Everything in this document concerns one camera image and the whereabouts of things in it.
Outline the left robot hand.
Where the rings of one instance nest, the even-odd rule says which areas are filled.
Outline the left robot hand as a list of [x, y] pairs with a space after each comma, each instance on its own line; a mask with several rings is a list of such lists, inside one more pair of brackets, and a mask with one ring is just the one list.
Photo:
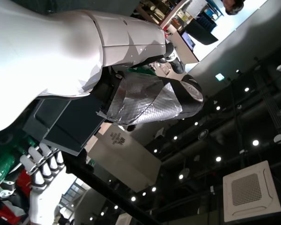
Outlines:
[[37, 98], [97, 92], [105, 68], [108, 79], [123, 78], [101, 117], [129, 126], [196, 115], [204, 97], [190, 75], [179, 81], [129, 71], [159, 59], [184, 72], [156, 24], [90, 10], [40, 15], [0, 0], [0, 131]]

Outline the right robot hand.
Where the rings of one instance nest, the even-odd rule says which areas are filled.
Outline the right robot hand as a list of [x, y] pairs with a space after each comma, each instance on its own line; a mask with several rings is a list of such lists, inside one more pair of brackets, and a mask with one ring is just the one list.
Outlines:
[[63, 156], [43, 142], [29, 147], [28, 153], [20, 157], [20, 163], [30, 176], [30, 223], [52, 225], [67, 179]]

